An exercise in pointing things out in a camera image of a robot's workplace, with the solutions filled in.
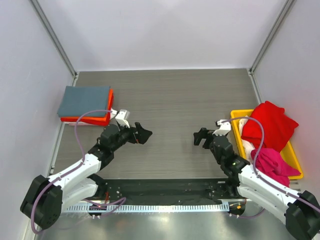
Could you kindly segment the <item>red t shirt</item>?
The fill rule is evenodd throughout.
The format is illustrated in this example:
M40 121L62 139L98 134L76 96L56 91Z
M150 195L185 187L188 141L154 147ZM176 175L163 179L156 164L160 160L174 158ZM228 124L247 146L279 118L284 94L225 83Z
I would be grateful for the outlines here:
M265 101L258 105L250 115L259 121L264 130L263 147L281 152L293 136L299 124L285 114L285 109ZM262 139L258 123L249 119L243 127L242 139L251 142L257 149Z

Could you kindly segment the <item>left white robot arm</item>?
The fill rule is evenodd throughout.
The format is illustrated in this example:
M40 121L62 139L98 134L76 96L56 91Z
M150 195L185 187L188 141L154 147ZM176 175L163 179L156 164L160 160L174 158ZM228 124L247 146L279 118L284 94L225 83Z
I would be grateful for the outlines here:
M97 173L111 163L120 147L126 143L143 145L152 134L139 122L130 127L110 124L79 161L54 175L35 177L20 206L30 219L32 231L39 234L37 228L50 228L62 211L80 201L100 198L106 184Z

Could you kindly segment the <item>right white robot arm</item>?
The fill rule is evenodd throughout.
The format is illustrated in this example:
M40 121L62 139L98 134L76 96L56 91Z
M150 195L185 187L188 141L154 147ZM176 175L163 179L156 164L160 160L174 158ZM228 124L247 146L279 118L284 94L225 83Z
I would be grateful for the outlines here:
M296 240L312 240L320 231L320 204L309 191L298 192L255 169L236 154L225 135L201 128L193 134L194 145L204 141L227 176L231 192L250 199L284 223Z

